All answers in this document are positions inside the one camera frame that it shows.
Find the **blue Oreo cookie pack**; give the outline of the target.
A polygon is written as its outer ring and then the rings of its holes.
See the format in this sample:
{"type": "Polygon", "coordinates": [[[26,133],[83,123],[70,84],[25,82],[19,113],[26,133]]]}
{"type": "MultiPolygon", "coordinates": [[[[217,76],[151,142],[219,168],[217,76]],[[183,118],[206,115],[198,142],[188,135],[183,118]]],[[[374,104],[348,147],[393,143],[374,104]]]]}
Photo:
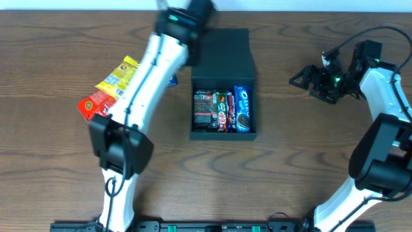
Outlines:
{"type": "Polygon", "coordinates": [[[236,127],[238,133],[250,133],[250,88],[236,85],[234,87],[236,100],[236,127]]]}

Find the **blue Dairy Milk bar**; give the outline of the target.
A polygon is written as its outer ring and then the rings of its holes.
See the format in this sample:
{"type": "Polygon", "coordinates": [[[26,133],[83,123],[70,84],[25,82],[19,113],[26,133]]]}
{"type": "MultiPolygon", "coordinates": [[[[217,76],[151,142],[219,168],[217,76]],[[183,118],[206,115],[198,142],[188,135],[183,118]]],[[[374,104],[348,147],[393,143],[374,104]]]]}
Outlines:
{"type": "Polygon", "coordinates": [[[236,105],[235,98],[231,91],[227,91],[227,131],[229,133],[235,133],[236,129],[236,105]]]}

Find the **red KitKat bar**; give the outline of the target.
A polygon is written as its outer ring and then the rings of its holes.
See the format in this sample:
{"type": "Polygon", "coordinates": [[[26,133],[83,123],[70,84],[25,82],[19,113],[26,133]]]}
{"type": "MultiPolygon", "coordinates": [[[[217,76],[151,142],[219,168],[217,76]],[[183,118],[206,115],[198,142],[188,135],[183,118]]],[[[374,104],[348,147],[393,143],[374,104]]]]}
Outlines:
{"type": "Polygon", "coordinates": [[[217,99],[217,116],[218,116],[218,132],[227,132],[227,107],[226,107],[226,93],[216,92],[217,99]]]}

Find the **black snack packet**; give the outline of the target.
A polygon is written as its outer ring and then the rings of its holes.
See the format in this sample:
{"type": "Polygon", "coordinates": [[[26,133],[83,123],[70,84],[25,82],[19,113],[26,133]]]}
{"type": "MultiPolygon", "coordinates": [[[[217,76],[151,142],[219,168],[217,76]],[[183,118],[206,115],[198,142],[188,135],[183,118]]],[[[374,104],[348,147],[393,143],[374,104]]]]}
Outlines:
{"type": "Polygon", "coordinates": [[[197,90],[194,93],[193,104],[194,130],[216,132],[218,128],[216,93],[212,90],[197,90]]]}

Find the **blue Eclipse mint box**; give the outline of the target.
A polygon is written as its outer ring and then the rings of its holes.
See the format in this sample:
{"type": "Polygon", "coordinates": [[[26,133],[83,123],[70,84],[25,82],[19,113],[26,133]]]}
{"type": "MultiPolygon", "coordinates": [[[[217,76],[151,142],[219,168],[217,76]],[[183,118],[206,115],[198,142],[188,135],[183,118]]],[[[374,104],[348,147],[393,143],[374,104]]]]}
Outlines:
{"type": "Polygon", "coordinates": [[[172,86],[176,86],[178,84],[177,78],[176,76],[172,76],[169,78],[169,80],[167,81],[166,87],[172,87],[172,86]]]}

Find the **yellow snack packet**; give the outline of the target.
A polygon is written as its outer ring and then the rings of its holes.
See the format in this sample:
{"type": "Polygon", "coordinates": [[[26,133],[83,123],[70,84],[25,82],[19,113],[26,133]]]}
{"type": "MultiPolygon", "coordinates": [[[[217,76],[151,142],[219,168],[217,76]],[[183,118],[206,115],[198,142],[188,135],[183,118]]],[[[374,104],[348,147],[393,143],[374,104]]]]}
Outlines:
{"type": "Polygon", "coordinates": [[[95,87],[104,91],[110,96],[119,99],[123,96],[129,83],[133,79],[140,63],[130,56],[125,56],[119,64],[102,82],[95,87]]]}

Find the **red snack packet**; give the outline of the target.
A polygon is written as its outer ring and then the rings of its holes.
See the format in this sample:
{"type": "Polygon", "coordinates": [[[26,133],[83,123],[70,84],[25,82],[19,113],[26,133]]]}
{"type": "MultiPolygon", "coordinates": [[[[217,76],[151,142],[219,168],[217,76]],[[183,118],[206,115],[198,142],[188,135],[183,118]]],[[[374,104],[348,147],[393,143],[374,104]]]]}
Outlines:
{"type": "Polygon", "coordinates": [[[89,122],[92,120],[94,114],[101,116],[107,116],[109,109],[117,102],[117,100],[107,94],[106,92],[99,90],[92,95],[82,99],[77,108],[80,114],[89,122]]]}

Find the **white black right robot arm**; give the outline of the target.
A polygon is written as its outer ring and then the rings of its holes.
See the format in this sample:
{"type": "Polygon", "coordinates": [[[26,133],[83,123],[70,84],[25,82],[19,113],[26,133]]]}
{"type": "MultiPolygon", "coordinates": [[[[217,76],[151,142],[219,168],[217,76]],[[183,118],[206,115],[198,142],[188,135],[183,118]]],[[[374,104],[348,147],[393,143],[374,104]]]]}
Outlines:
{"type": "Polygon", "coordinates": [[[301,231],[346,231],[374,205],[411,194],[411,110],[397,66],[381,61],[381,50],[375,41],[357,43],[344,72],[335,49],[323,54],[323,67],[308,65],[289,80],[328,104],[363,97],[373,120],[350,157],[348,178],[308,214],[301,231]]]}

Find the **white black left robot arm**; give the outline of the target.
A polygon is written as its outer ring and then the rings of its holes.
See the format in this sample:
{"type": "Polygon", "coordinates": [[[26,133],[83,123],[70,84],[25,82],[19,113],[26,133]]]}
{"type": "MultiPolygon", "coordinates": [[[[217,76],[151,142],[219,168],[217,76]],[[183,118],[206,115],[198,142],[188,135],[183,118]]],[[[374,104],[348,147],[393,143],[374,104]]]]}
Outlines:
{"type": "Polygon", "coordinates": [[[180,68],[195,64],[213,11],[211,0],[162,10],[129,86],[106,116],[96,114],[89,123],[105,181],[104,207],[96,222],[99,231],[128,231],[132,226],[137,178],[154,150],[147,138],[153,113],[168,80],[180,68]]]}

